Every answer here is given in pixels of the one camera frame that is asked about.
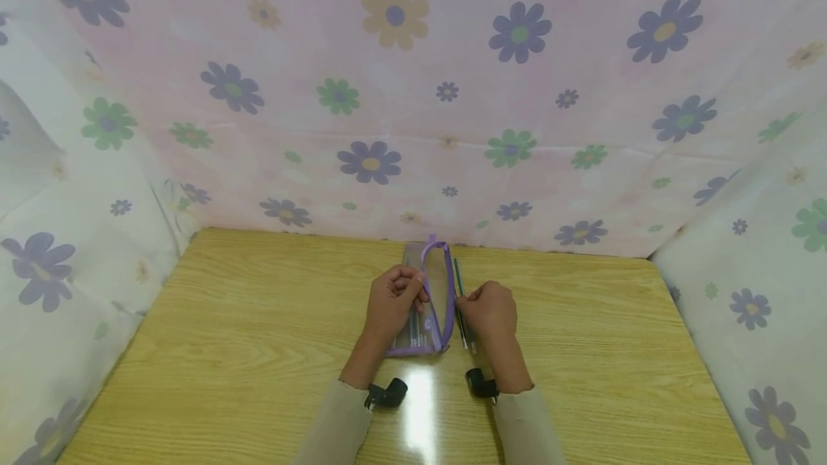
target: beige sleeve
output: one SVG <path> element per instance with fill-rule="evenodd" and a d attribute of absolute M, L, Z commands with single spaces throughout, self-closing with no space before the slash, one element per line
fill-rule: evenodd
<path fill-rule="evenodd" d="M 494 418 L 507 465 L 566 465 L 537 387 L 517 395 L 501 393 Z"/>
<path fill-rule="evenodd" d="M 335 380 L 291 463 L 353 465 L 370 426 L 367 395 L 367 390 Z"/>

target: finger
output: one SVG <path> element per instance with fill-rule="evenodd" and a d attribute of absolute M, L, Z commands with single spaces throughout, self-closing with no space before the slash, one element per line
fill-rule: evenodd
<path fill-rule="evenodd" d="M 422 291 L 423 282 L 425 281 L 425 274 L 420 271 L 413 276 L 413 280 L 408 282 L 408 287 L 405 288 L 405 291 L 402 292 L 400 297 L 404 298 L 404 303 L 410 306 L 414 302 L 414 298 L 419 295 L 419 292 Z"/>

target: wooden table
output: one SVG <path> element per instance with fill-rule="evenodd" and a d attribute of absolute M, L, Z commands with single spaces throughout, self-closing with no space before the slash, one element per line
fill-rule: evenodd
<path fill-rule="evenodd" d="M 60 463 L 286 464 L 402 243 L 203 230 Z M 518 338 L 570 464 L 749 464 L 646 260 L 454 248 L 469 289 L 515 292 Z M 408 384 L 359 464 L 501 464 L 458 331 L 440 357 L 386 360 Z"/>

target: yellow flower print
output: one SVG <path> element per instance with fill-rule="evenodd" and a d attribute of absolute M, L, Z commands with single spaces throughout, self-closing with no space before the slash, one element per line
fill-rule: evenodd
<path fill-rule="evenodd" d="M 420 222 L 422 222 L 422 220 L 419 219 L 419 216 L 412 212 L 405 212 L 404 214 L 399 216 L 399 220 L 407 225 L 419 225 Z"/>
<path fill-rule="evenodd" d="M 391 48 L 396 41 L 399 48 L 414 48 L 414 37 L 428 36 L 428 24 L 422 20 L 428 16 L 430 6 L 425 0 L 361 0 L 370 16 L 363 21 L 368 34 L 379 33 L 379 45 Z"/>
<path fill-rule="evenodd" d="M 803 167 L 793 167 L 793 170 L 787 175 L 787 183 L 799 184 L 804 182 L 807 177 L 807 171 Z"/>
<path fill-rule="evenodd" d="M 457 137 L 451 137 L 451 135 L 445 135 L 439 139 L 439 145 L 442 146 L 443 149 L 453 149 L 456 148 L 459 140 Z"/>
<path fill-rule="evenodd" d="M 804 67 L 810 67 L 813 63 L 818 61 L 818 58 L 825 55 L 825 45 L 822 42 L 812 42 L 806 47 L 801 47 L 795 51 L 793 56 L 787 60 L 787 66 L 796 70 L 801 70 Z"/>
<path fill-rule="evenodd" d="M 138 265 L 135 268 L 135 281 L 139 284 L 143 284 L 144 282 L 150 279 L 150 270 L 146 267 L 146 262 L 144 259 L 138 259 Z"/>
<path fill-rule="evenodd" d="M 250 20 L 259 24 L 262 29 L 274 31 L 281 25 L 279 10 L 273 8 L 267 0 L 250 0 L 247 10 L 250 12 Z"/>

